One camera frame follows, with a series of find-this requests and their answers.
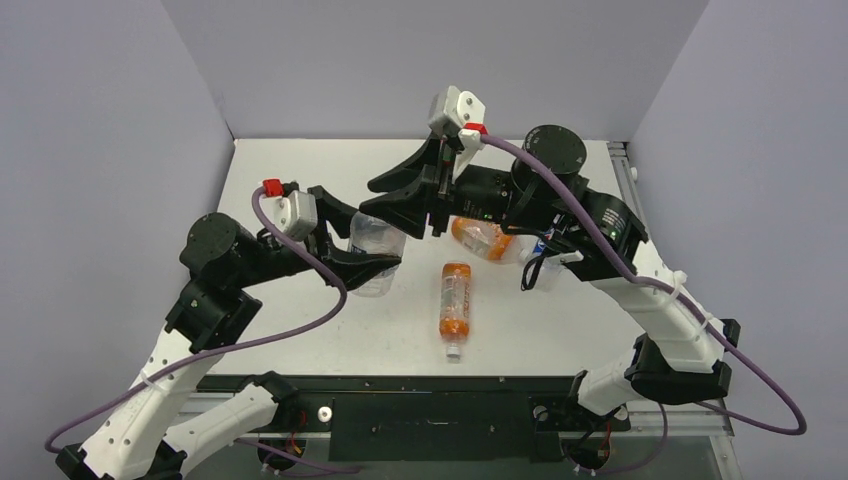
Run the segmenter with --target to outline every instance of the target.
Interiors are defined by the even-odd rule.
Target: black cylindrical motor
[[[572,191],[580,182],[578,173],[586,163],[586,145],[571,130],[559,125],[540,125],[530,130],[522,148],[545,164]],[[522,194],[535,182],[533,198],[551,200],[557,197],[547,183],[519,160],[512,163],[511,176],[515,188]]]

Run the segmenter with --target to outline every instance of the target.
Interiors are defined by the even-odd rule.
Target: cable tie
[[[156,390],[157,392],[161,393],[162,395],[165,395],[165,394],[168,393],[168,392],[165,391],[164,388],[162,388],[162,385],[151,382],[150,379],[147,378],[147,374],[144,373],[144,370],[141,370],[139,372],[139,375],[141,376],[141,381],[144,382],[148,387],[152,388],[153,390]]]
[[[674,279],[674,290],[662,299],[662,301],[656,305],[628,308],[627,311],[630,313],[658,312],[671,305],[675,300],[677,300],[677,297],[680,295],[680,290],[683,288],[683,284],[686,283],[686,280],[689,278],[682,270],[672,272],[671,277]]]

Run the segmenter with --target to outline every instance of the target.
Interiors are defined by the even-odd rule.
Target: black bracket
[[[739,324],[733,319],[722,320],[725,335],[731,344],[739,341]],[[688,373],[672,370],[659,347],[647,335],[636,339],[633,364],[625,371],[639,395],[665,405],[683,405],[724,398],[730,389],[733,373],[730,365],[718,361],[712,373]]]

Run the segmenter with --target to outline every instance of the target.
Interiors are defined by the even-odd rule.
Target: gray panel
[[[779,3],[711,1],[628,151],[666,263],[809,418],[734,422],[746,478],[845,478],[848,3]],[[727,403],[792,426],[733,365]]]
[[[0,45],[0,476],[55,479],[41,442],[134,378],[232,142],[159,2],[3,2]]]
[[[163,3],[239,138],[416,138],[455,84],[506,138],[627,140],[707,0]]]

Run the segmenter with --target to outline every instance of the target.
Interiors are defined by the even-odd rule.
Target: red connector
[[[488,135],[489,131],[486,130],[486,126],[482,123],[466,123],[462,128],[467,128],[468,130],[477,130],[478,132]]]
[[[262,181],[262,186],[265,187],[266,197],[282,197],[283,184],[279,178],[269,178]]]

